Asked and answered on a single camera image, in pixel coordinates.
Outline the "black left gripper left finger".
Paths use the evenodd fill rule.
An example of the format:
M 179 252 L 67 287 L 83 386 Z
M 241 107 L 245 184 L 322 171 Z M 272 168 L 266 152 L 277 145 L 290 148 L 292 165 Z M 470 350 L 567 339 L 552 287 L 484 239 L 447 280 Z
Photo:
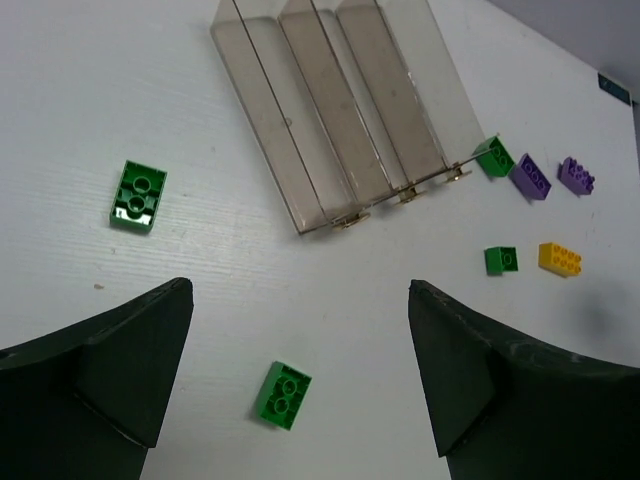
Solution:
M 4 479 L 137 479 L 160 436 L 193 313 L 174 278 L 1 352 Z

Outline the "purple lego brick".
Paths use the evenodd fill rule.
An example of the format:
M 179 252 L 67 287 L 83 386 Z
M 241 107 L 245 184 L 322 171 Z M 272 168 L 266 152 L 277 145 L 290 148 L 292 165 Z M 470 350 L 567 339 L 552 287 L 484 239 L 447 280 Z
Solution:
M 509 178 L 528 200 L 544 201 L 551 190 L 551 183 L 528 153 L 513 167 Z
M 558 179 L 577 196 L 591 195 L 595 177 L 573 157 L 567 157 L 559 167 Z

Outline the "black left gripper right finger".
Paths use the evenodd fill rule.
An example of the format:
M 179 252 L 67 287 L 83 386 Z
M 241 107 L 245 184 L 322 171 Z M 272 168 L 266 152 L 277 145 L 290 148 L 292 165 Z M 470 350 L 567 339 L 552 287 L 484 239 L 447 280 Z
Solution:
M 635 479 L 639 372 L 564 350 L 432 284 L 408 318 L 437 453 L 454 479 Z

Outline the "yellow rectangular lego brick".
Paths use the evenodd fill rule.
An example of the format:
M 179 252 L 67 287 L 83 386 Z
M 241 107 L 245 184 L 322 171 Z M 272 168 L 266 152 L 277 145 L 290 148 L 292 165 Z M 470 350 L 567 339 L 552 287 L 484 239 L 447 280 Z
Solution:
M 538 266 L 563 278 L 580 276 L 582 257 L 557 243 L 543 243 L 538 247 Z

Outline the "small green lego brick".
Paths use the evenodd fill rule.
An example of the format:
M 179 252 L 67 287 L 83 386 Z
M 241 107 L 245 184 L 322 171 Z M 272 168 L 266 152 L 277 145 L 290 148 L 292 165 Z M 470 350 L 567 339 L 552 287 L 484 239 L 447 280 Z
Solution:
M 484 250 L 486 272 L 490 276 L 499 276 L 519 270 L 515 247 L 494 246 Z

